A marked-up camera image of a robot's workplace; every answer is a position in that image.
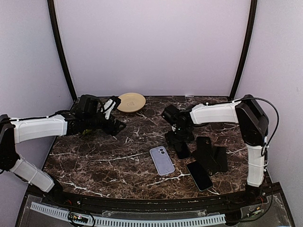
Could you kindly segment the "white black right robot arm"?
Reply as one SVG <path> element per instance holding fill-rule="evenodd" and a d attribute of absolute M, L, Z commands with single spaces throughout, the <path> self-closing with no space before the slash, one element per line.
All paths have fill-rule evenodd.
<path fill-rule="evenodd" d="M 187 143 L 194 140 L 193 130 L 208 123 L 232 122 L 238 124 L 248 150 L 247 185 L 242 202 L 252 205 L 260 197 L 260 187 L 266 168 L 265 156 L 272 140 L 268 136 L 269 118 L 258 104 L 260 98 L 245 95 L 241 99 L 217 104 L 197 104 L 185 110 L 167 106 L 162 118 L 172 129 L 165 134 L 167 143 L 173 146 L 181 159 L 189 156 Z"/>

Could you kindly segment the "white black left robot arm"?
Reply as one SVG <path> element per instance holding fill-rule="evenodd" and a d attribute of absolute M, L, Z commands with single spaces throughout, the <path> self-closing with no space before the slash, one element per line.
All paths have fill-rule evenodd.
<path fill-rule="evenodd" d="M 28 118 L 0 117 L 0 171 L 11 172 L 26 183 L 48 194 L 56 206 L 63 206 L 67 196 L 61 184 L 52 176 L 25 160 L 16 151 L 16 145 L 43 138 L 72 136 L 86 131 L 102 130 L 116 136 L 126 124 L 116 119 L 121 99 L 112 96 L 105 103 L 99 97 L 82 95 L 70 110 L 60 110 L 52 115 Z"/>

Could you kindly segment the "black screen phone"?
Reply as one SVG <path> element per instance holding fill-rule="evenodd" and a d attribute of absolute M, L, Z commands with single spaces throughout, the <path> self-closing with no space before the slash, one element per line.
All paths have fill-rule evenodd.
<path fill-rule="evenodd" d="M 173 147 L 179 160 L 191 157 L 191 152 L 185 142 L 178 142 L 174 144 Z"/>

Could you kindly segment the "lilac phone case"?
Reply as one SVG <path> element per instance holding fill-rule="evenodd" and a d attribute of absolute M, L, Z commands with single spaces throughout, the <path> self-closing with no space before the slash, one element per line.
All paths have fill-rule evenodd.
<path fill-rule="evenodd" d="M 150 155 L 158 175 L 164 176 L 175 171 L 175 167 L 164 146 L 150 149 Z"/>

